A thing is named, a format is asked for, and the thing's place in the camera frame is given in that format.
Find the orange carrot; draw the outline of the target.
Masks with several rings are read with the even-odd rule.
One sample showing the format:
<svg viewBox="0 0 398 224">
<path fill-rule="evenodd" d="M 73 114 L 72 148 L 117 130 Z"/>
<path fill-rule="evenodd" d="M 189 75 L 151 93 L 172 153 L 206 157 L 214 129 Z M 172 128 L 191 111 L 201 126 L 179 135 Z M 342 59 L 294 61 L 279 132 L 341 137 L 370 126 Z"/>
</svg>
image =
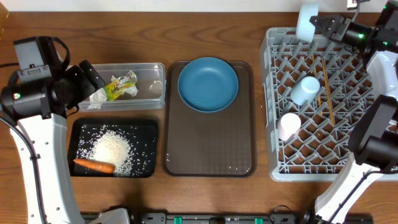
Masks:
<svg viewBox="0 0 398 224">
<path fill-rule="evenodd" d="M 108 164 L 105 162 L 98 162 L 98 161 L 92 161 L 88 159 L 74 159 L 74 163 L 81 165 L 83 167 L 106 173 L 106 174 L 112 174 L 116 167 L 113 164 Z"/>
</svg>

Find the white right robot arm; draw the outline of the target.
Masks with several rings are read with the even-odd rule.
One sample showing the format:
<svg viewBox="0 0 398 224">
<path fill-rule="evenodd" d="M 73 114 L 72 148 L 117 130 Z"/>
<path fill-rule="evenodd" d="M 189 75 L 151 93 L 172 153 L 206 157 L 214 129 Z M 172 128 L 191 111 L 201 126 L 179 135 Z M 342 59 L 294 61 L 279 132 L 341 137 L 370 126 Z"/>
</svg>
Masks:
<svg viewBox="0 0 398 224">
<path fill-rule="evenodd" d="M 387 128 L 397 124 L 397 1 L 386 2 L 374 27 L 342 15 L 311 16 L 309 22 L 327 39 L 359 51 L 375 96 L 351 131 L 346 164 L 303 218 L 304 223 L 344 223 L 361 194 L 394 174 L 397 165 L 397 134 Z"/>
</svg>

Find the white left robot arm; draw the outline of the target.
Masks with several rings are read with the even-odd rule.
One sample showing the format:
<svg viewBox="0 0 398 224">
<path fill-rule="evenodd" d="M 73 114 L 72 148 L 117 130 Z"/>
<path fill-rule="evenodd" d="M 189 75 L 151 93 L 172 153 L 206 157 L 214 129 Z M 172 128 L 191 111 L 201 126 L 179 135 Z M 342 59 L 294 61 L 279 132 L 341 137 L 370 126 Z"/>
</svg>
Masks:
<svg viewBox="0 0 398 224">
<path fill-rule="evenodd" d="M 79 211 L 67 160 L 67 111 L 104 87 L 89 61 L 69 66 L 57 37 L 14 41 L 17 66 L 1 91 L 1 121 L 21 160 L 29 223 L 130 223 L 126 208 L 89 220 Z"/>
</svg>

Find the dark blue plate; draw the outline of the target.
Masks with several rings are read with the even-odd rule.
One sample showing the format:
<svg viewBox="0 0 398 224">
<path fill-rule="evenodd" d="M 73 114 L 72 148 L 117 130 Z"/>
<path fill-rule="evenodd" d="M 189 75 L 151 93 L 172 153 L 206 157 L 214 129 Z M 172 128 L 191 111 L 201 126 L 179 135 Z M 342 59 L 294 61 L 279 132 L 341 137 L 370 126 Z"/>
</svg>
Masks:
<svg viewBox="0 0 398 224">
<path fill-rule="evenodd" d="M 184 66 L 178 76 L 177 88 L 187 106 L 199 112 L 214 113 L 235 100 L 239 80 L 229 63 L 214 57 L 202 57 Z"/>
</svg>

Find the light blue bowl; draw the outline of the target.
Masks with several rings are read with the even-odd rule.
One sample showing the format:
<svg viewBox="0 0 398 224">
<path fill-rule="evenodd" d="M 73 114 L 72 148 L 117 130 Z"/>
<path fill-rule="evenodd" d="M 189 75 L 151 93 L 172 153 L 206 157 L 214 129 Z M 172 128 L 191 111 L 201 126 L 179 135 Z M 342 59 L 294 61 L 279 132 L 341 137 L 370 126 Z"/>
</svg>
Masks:
<svg viewBox="0 0 398 224">
<path fill-rule="evenodd" d="M 296 26 L 296 38 L 304 42 L 311 43 L 315 35 L 315 26 L 310 22 L 312 16 L 318 15 L 319 4 L 306 3 L 299 10 L 298 21 Z"/>
</svg>

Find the yellow green snack wrapper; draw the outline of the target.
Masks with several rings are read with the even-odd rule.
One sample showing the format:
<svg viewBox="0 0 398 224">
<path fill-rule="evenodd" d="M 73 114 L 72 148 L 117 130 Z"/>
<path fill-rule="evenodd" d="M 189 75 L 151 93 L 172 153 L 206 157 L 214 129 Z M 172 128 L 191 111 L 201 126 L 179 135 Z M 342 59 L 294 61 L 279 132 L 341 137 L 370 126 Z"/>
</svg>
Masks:
<svg viewBox="0 0 398 224">
<path fill-rule="evenodd" d="M 128 71 L 126 75 L 118 78 L 112 76 L 111 83 L 104 87 L 108 100 L 114 101 L 124 93 L 136 96 L 138 93 L 136 82 L 137 76 L 132 70 Z"/>
</svg>

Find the white tissue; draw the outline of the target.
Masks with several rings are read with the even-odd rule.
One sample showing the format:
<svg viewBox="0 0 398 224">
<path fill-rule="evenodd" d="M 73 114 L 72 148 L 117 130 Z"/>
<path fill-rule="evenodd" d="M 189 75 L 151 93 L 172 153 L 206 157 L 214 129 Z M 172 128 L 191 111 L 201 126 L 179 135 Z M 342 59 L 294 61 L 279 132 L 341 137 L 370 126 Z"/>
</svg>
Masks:
<svg viewBox="0 0 398 224">
<path fill-rule="evenodd" d="M 108 97 L 106 96 L 104 87 L 100 88 L 98 91 L 92 94 L 89 97 L 89 100 L 90 100 L 90 104 L 88 106 L 89 110 L 100 109 L 105 101 L 109 101 Z"/>
</svg>

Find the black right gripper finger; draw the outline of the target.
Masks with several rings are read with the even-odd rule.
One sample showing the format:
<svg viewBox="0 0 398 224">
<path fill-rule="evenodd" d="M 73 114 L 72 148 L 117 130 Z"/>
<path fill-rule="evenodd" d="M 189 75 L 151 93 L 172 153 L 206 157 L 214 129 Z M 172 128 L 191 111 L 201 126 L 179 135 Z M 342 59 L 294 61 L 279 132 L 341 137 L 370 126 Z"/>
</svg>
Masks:
<svg viewBox="0 0 398 224">
<path fill-rule="evenodd" d="M 327 25 L 315 24 L 315 30 L 320 31 L 322 35 L 324 35 L 328 39 L 338 38 L 338 34 L 336 33 L 338 27 L 339 27 L 338 24 L 327 24 Z"/>
<path fill-rule="evenodd" d="M 312 16 L 310 22 L 316 28 L 332 28 L 340 20 L 339 15 Z"/>
</svg>

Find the pink cup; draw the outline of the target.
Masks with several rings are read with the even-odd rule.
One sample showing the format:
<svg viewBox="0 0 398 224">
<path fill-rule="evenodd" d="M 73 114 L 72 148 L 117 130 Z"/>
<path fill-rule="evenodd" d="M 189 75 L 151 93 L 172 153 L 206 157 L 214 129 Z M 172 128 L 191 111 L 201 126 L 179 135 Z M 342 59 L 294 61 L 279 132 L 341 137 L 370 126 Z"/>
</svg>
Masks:
<svg viewBox="0 0 398 224">
<path fill-rule="evenodd" d="M 301 119 L 294 113 L 284 114 L 277 122 L 278 137 L 287 141 L 293 135 L 297 134 L 301 127 Z"/>
</svg>

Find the light blue cup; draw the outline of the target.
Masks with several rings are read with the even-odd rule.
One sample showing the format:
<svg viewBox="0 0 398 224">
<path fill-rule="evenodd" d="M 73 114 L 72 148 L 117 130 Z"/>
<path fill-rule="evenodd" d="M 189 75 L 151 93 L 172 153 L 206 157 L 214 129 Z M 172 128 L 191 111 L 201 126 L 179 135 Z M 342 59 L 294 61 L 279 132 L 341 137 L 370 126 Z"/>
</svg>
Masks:
<svg viewBox="0 0 398 224">
<path fill-rule="evenodd" d="M 320 82 L 315 77 L 304 77 L 290 92 L 292 101 L 299 106 L 303 106 L 315 99 L 320 89 Z"/>
</svg>

